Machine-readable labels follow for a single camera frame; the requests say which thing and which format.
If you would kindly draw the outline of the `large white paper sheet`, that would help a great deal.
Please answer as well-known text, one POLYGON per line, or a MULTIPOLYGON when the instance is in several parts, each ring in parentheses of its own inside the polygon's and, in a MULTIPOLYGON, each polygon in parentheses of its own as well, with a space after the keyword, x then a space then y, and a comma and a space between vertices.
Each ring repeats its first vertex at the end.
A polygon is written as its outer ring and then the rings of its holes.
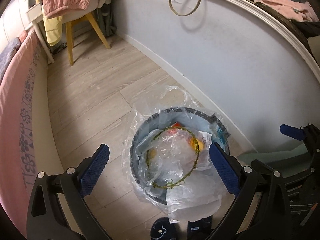
POLYGON ((215 169, 194 171, 184 183, 167 191, 169 222, 195 222, 213 215, 226 188, 215 169))

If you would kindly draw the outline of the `white printed packet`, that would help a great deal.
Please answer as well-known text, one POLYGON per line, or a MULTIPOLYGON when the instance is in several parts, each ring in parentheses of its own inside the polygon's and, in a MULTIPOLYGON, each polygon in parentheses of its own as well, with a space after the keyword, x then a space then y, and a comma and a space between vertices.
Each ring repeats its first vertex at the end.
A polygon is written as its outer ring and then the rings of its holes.
POLYGON ((203 142, 203 149, 209 150, 211 144, 212 144, 212 134, 207 132, 199 132, 201 136, 201 140, 203 142))

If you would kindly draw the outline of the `clear plastic wrap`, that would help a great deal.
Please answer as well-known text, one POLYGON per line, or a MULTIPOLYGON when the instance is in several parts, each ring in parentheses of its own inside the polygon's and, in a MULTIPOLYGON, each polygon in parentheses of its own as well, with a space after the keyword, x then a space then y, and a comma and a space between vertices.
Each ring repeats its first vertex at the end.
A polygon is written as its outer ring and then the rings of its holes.
POLYGON ((175 134, 166 129, 150 141, 146 165, 156 183, 178 184, 196 168, 200 152, 189 145, 190 138, 198 139, 196 133, 186 128, 175 134))

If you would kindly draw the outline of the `round grey trash bin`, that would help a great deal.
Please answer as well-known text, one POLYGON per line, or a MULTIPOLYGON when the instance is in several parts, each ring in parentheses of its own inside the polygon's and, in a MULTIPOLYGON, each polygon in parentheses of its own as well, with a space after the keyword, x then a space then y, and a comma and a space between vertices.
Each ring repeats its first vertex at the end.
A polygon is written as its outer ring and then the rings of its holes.
POLYGON ((211 143, 228 151, 230 134, 216 114, 171 107, 148 117, 129 147, 130 171, 142 194, 167 205, 167 191, 182 185, 194 171, 211 168, 211 143))

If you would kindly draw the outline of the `small orange peel piece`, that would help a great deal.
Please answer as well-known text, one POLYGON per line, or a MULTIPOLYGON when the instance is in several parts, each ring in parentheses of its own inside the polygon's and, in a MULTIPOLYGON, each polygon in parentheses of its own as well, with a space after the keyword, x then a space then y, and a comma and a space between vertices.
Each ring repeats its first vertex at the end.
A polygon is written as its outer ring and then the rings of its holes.
POLYGON ((190 138, 189 139, 189 145, 196 151, 201 152, 204 148, 204 144, 202 140, 199 140, 197 138, 190 138))

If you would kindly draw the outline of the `clear plastic bin liner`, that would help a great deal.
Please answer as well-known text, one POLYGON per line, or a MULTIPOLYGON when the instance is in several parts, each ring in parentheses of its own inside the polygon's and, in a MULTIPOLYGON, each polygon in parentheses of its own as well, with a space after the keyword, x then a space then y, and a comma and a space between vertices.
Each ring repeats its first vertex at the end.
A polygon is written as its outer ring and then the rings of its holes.
POLYGON ((156 85, 135 97, 123 141, 123 172, 140 199, 166 206, 168 191, 196 172, 210 172, 211 143, 228 151, 229 136, 221 116, 186 90, 156 85))

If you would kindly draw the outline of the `pink clothes pile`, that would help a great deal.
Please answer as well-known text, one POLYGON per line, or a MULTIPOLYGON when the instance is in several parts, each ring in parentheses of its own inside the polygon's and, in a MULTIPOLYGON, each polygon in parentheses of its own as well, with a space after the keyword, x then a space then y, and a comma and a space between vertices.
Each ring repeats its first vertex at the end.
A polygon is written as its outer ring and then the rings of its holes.
POLYGON ((292 0, 254 0, 280 13, 289 20, 298 22, 319 22, 314 9, 309 2, 300 3, 292 0))

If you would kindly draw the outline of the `red snack wrapper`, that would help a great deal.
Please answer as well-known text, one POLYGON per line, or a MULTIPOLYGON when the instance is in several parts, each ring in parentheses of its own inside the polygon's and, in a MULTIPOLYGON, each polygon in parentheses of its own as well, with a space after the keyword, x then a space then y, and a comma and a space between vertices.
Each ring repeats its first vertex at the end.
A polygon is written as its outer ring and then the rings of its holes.
POLYGON ((184 130, 184 127, 179 122, 175 122, 173 125, 170 126, 169 133, 175 134, 180 130, 184 130))

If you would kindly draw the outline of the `pink bed mattress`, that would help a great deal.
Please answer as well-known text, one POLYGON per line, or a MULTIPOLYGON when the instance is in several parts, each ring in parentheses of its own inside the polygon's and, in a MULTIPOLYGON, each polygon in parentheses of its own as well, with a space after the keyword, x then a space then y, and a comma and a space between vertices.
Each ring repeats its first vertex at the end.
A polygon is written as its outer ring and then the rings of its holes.
POLYGON ((1 206, 23 236, 38 173, 63 172, 49 117, 47 72, 46 55, 30 29, 1 78, 1 206))

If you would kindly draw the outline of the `yellow garment on chair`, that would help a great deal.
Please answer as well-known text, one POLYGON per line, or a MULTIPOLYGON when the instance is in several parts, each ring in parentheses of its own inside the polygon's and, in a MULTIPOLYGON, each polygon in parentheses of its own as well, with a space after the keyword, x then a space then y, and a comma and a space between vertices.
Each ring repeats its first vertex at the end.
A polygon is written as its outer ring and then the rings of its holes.
POLYGON ((52 47, 58 44, 62 37, 62 16, 48 19, 43 16, 47 43, 52 47))

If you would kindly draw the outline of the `yellow wooden chair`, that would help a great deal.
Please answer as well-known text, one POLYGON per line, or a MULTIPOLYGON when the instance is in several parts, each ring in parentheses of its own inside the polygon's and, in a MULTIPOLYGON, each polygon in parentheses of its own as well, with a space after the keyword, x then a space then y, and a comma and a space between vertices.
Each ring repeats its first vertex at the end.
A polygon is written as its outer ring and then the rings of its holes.
POLYGON ((74 64, 73 59, 73 48, 74 48, 74 31, 73 28, 80 26, 81 28, 76 30, 76 35, 84 34, 85 32, 93 29, 97 36, 100 38, 101 42, 105 46, 106 49, 110 49, 111 46, 108 43, 106 37, 101 31, 95 17, 92 12, 89 12, 82 16, 81 18, 77 18, 76 20, 72 20, 65 23, 66 28, 66 42, 67 42, 67 55, 69 59, 69 64, 72 66, 74 64))

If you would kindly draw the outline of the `white side table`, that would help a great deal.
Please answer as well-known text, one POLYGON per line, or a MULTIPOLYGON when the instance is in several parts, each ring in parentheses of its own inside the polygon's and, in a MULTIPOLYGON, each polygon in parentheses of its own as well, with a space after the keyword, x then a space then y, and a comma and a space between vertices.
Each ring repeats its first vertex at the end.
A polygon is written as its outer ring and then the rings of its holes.
POLYGON ((53 56, 50 52, 50 49, 47 46, 47 42, 44 40, 42 32, 39 28, 39 23, 41 21, 43 21, 42 8, 41 8, 40 3, 32 6, 30 9, 28 9, 26 11, 25 14, 27 16, 27 19, 29 20, 29 23, 31 23, 33 25, 33 28, 34 28, 35 33, 40 41, 40 44, 42 45, 42 47, 47 55, 48 62, 54 63, 54 58, 53 58, 53 56))

